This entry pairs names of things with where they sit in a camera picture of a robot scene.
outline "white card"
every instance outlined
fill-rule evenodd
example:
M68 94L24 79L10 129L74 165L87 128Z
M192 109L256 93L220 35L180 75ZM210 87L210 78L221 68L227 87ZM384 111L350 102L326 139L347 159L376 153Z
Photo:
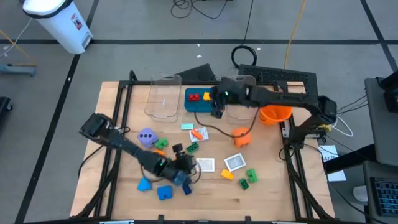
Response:
M214 158L197 158L197 162L202 172L214 172L216 170Z
M196 128L196 130L203 136L202 140L197 139L193 134L192 130L189 131L189 136L191 137L191 142L198 142L198 141L204 141L204 140L209 140L209 135L207 133L206 127L203 128Z
M224 161L230 172L246 166L246 163L241 153L228 157L224 159Z
M324 162L338 157L338 155L335 155L337 154L336 146L319 146L319 151L322 153L322 159ZM343 170L334 172L332 174L328 174L328 179L330 182L347 180Z

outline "transparent container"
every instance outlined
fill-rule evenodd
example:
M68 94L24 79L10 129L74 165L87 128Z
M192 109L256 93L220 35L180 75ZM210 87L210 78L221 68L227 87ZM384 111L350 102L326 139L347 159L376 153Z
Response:
M235 75L229 77L236 82L256 85L256 79L250 75ZM226 105L227 120L230 124L243 124L254 119L257 108L248 108L240 105Z
M161 75L151 80L145 114L154 121L175 122L178 118L178 104L181 92L181 76Z

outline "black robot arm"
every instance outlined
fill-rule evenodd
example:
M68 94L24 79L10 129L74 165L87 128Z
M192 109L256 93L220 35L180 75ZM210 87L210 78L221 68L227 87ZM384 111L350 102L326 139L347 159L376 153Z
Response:
M225 77L218 86L210 90L210 98L211 115L218 119L222 117L226 105L259 108L267 105L283 105L309 110L311 117L289 131L289 144L297 148L303 147L305 136L319 125L332 124L336 121L336 103L326 96L270 91L267 88L238 83Z
M103 115L93 113L80 128L80 134L98 144L114 149L122 149L137 158L143 168L157 177L165 178L175 185L191 184L192 156L180 155L172 161L158 153L142 150L125 138L114 127L112 120Z

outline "wooden table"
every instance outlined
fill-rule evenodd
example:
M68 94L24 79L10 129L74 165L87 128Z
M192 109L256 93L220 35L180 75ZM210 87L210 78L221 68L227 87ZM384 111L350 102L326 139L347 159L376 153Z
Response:
M297 87L297 82L293 84L295 87L289 87L289 92L303 91L303 87ZM96 107L97 113L112 117L117 87L118 82L103 82ZM182 131L180 128L181 123L194 123L195 127L198 127L193 115L183 106L187 87L205 86L182 86L178 120L174 123L160 123L151 120L144 113L150 86L134 85L127 119L127 126L131 128L131 132L127 133L126 137L140 145L137 133L143 128L150 127L158 137L166 137L171 146L178 143L182 143L184 147L191 145L188 131ZM300 125L309 116L307 110L294 108L296 125ZM228 124L226 114L221 120L211 118L208 114L201 114L198 119L202 123L216 125L229 132L239 127L236 124ZM279 125L264 126L256 121L252 130L253 143L241 149L235 148L232 139L218 131L208 128L208 132L210 140L199 142L199 150L195 153L195 157L215 158L216 170L214 173L202 173L199 182L192 185L193 193L188 196L184 195L181 187L173 186L173 198L160 201L156 187L171 184L166 180L154 183L152 191L138 191L136 188L142 177L139 164L135 158L123 152L112 219L156 220L159 214L163 214L166 220L243 220L245 215L250 215L252 220L259 221L295 220L286 164L278 157L278 152L282 148ZM318 147L314 139L308 139L306 143ZM97 144L88 141L85 156L97 147ZM165 151L174 158L170 148ZM71 215L80 212L97 190L104 152L105 150L100 151L82 169ZM232 181L221 177L221 171L226 169L224 159L239 152L242 153L247 166L234 171ZM306 146L302 149L302 160L309 190L326 212L334 216L320 154ZM244 191L240 188L238 180L245 178L246 170L250 168L256 170L259 182L250 184L250 187ZM302 216L305 217L300 190L298 197ZM107 198L108 192L104 194L101 214L105 213Z

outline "purple dice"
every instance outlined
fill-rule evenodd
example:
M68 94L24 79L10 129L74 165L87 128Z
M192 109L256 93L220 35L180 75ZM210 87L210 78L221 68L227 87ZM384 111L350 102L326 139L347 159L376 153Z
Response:
M143 144L147 149L152 147L155 142L159 140L155 132L151 130L151 128L144 128L138 133L137 138L141 142L141 144Z

